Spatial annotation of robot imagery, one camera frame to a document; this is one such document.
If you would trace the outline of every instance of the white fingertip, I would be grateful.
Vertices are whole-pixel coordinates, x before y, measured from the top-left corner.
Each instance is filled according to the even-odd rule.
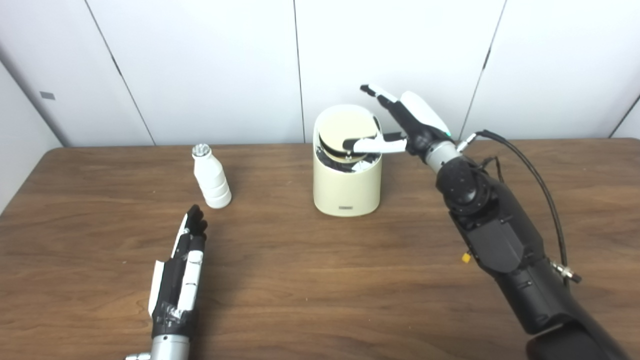
[[[200,283],[200,270],[202,269],[202,251],[193,250],[189,252],[187,264],[182,277],[182,288],[178,298],[178,310],[193,310],[198,294],[198,284]]]
[[[375,92],[375,93],[376,93],[376,97],[377,97],[378,95],[382,95],[382,96],[386,97],[386,98],[387,98],[389,101],[391,101],[391,102],[396,102],[396,101],[398,100],[398,99],[396,99],[396,97],[395,97],[395,96],[393,96],[393,95],[391,95],[390,93],[388,93],[388,92],[386,92],[386,91],[382,90],[382,88],[381,88],[381,87],[379,87],[378,85],[372,85],[372,84],[369,84],[369,88],[370,88],[373,92]]]
[[[386,142],[379,138],[369,139],[364,138],[358,140],[355,144],[353,144],[353,152],[373,152],[380,154],[389,154],[391,152],[403,152],[406,148],[406,139],[394,141],[394,142]]]

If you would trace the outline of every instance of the robotic hand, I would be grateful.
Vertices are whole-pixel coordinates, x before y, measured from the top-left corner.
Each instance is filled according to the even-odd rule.
[[[495,279],[524,330],[537,335],[527,344],[529,359],[629,359],[563,286],[561,276],[574,281],[578,277],[549,260],[540,233],[511,190],[462,155],[467,142],[456,148],[444,122],[412,92],[398,100],[374,85],[360,89],[377,98],[406,138],[394,142],[382,137],[347,139],[344,148],[406,150],[436,172],[436,188],[469,254]]]
[[[187,360],[197,313],[194,309],[207,235],[207,222],[197,205],[184,215],[171,258],[156,261],[149,315],[153,320],[151,352],[131,354],[125,360]]]

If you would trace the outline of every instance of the white bottle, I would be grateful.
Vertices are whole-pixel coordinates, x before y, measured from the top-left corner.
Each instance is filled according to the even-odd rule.
[[[214,209],[224,208],[231,201],[231,191],[222,164],[205,143],[194,146],[191,154],[195,160],[193,174],[196,175],[205,202]]]

